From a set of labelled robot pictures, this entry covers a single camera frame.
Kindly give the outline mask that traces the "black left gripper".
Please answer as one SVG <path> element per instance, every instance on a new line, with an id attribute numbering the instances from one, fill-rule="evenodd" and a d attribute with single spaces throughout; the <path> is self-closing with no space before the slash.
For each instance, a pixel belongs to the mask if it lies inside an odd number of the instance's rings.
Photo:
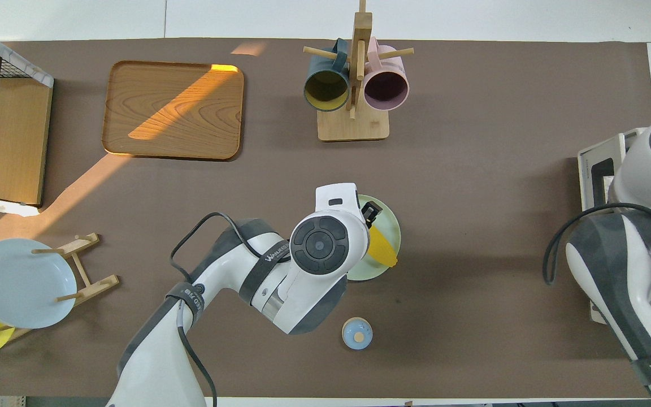
<path id="1" fill-rule="evenodd" d="M 375 219 L 383 211 L 383 208 L 374 201 L 367 201 L 361 208 L 364 223 L 367 229 L 370 229 Z"/>

